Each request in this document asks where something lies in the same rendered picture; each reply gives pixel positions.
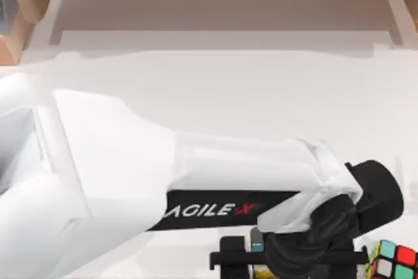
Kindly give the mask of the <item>multicoloured puzzle cube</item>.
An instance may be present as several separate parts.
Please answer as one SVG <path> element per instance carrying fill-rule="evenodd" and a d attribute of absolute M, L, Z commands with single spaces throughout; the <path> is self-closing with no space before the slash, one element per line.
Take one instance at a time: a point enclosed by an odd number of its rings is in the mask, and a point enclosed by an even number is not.
<path fill-rule="evenodd" d="M 368 253 L 357 279 L 418 279 L 418 252 L 389 240 L 380 240 Z"/>

